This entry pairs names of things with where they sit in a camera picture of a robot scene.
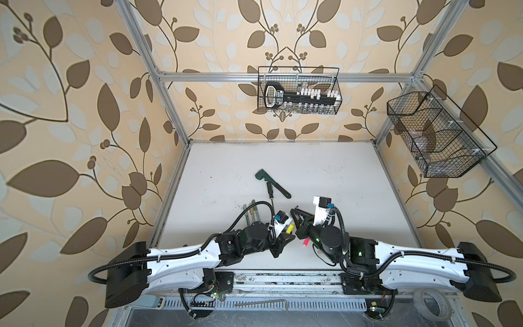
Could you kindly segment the yellow highlighter pen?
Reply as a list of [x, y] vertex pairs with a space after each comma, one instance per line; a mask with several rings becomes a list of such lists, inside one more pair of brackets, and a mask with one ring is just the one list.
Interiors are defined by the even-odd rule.
[[287, 233], [287, 234], [291, 234], [292, 231], [294, 230], [294, 227], [295, 227], [295, 225], [294, 225], [293, 223], [291, 223], [291, 224], [289, 225], [289, 227], [287, 228], [286, 233]]

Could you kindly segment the light green pen cap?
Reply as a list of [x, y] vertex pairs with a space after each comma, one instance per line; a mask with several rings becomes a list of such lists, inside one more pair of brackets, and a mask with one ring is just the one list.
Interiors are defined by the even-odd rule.
[[249, 214], [248, 214], [248, 211], [247, 211], [247, 205], [243, 204], [242, 208], [243, 208], [243, 213], [244, 213], [244, 217], [245, 217], [246, 223], [247, 223], [247, 225], [249, 225], [250, 224], [250, 219], [249, 219]]

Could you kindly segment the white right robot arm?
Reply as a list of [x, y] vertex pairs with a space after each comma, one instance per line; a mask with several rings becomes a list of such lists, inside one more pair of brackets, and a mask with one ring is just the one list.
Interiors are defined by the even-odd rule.
[[331, 223], [314, 224], [314, 216], [291, 210], [299, 239], [312, 242], [331, 267], [342, 270], [346, 294], [379, 294], [408, 288], [434, 288], [461, 292], [479, 302], [501, 302], [500, 279], [492, 272], [502, 268], [488, 263], [479, 248], [461, 242], [442, 250], [411, 249], [367, 238], [350, 237]]

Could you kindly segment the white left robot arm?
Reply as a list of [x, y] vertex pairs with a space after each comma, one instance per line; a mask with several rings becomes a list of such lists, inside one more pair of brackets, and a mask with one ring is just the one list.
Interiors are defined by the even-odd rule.
[[214, 282], [213, 269], [265, 251], [277, 258], [294, 239], [280, 223], [254, 222], [242, 230], [212, 234], [192, 247], [149, 249], [144, 242], [135, 243], [108, 264], [104, 306], [113, 309], [143, 294], [208, 286]]

